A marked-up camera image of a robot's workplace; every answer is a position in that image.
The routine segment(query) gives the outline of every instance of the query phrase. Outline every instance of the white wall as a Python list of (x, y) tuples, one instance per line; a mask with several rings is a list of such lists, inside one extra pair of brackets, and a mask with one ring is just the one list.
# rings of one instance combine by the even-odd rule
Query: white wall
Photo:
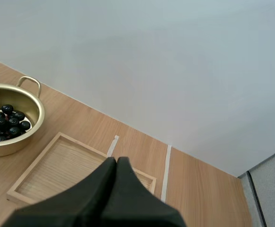
[(0, 0), (0, 61), (232, 175), (275, 153), (275, 0)]

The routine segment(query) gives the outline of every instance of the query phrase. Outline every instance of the pot handle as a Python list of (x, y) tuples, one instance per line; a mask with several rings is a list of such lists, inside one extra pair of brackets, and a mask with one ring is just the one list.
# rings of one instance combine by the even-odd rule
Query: pot handle
[(37, 91), (36, 96), (39, 98), (39, 96), (41, 95), (42, 86), (41, 86), (41, 83), (37, 79), (34, 79), (32, 77), (23, 76), (19, 79), (18, 84), (16, 84), (16, 86), (20, 87), (26, 79), (28, 79), (38, 85), (38, 91)]

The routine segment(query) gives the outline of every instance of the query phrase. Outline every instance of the gold pot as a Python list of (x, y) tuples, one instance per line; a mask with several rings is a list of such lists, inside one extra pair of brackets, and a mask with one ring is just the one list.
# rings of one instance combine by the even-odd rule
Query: gold pot
[[(38, 85), (38, 92), (35, 95), (22, 89), (20, 86), (24, 80), (30, 80)], [(44, 105), (39, 99), (41, 84), (31, 77), (22, 77), (16, 86), (0, 84), (0, 108), (4, 104), (13, 105), (14, 110), (25, 113), (26, 120), (31, 123), (31, 128), (19, 137), (0, 142), (0, 157), (13, 154), (24, 148), (31, 139), (31, 136), (40, 128), (44, 122)]]

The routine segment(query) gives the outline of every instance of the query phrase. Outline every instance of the tape strip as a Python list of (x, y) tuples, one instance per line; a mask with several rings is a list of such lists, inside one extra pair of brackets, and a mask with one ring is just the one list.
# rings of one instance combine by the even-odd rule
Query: tape strip
[(161, 190), (161, 200), (163, 202), (166, 201), (167, 196), (167, 187), (168, 187), (168, 175), (169, 175), (169, 164), (170, 164), (170, 156), (171, 156), (171, 145), (168, 145), (167, 154), (166, 154), (166, 163), (165, 163), (165, 174), (164, 180), (162, 182), (162, 190)]
[(114, 140), (112, 141), (112, 143), (111, 143), (111, 145), (110, 145), (110, 147), (109, 147), (109, 150), (108, 150), (108, 152), (107, 152), (107, 156), (108, 156), (108, 157), (111, 157), (111, 156), (112, 156), (112, 153), (113, 153), (114, 148), (115, 148), (115, 146), (116, 146), (116, 144), (117, 144), (118, 138), (119, 138), (119, 136), (115, 136), (115, 137), (114, 137)]

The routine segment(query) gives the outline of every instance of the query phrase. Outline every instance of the tray rim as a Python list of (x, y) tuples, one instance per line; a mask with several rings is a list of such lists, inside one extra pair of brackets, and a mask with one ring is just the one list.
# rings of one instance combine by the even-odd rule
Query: tray rim
[[(36, 157), (36, 159), (32, 162), (32, 164), (24, 171), (24, 173), (15, 181), (15, 183), (12, 185), (12, 187), (7, 191), (7, 200), (22, 204), (22, 205), (31, 205), (34, 203), (37, 203), (37, 201), (23, 195), (17, 192), (17, 189), (25, 182), (25, 180), (32, 174), (33, 170), (38, 166), (38, 164), (45, 158), (47, 153), (50, 151), (50, 149), (57, 143), (58, 140), (70, 140), (71, 142), (78, 144), (79, 146), (82, 146), (86, 149), (91, 150), (92, 152), (102, 156), (103, 158), (108, 158), (106, 154), (103, 152), (100, 152), (93, 147), (90, 147), (87, 144), (84, 144), (70, 136), (67, 136), (66, 134), (62, 132), (58, 132), (54, 138), (47, 144), (47, 146), (43, 149), (43, 151)], [(151, 182), (151, 187), (150, 187), (150, 192), (154, 194), (155, 190), (155, 185), (156, 185), (156, 177), (148, 175), (136, 168), (133, 168), (133, 171), (143, 175), (149, 179), (152, 180)]]

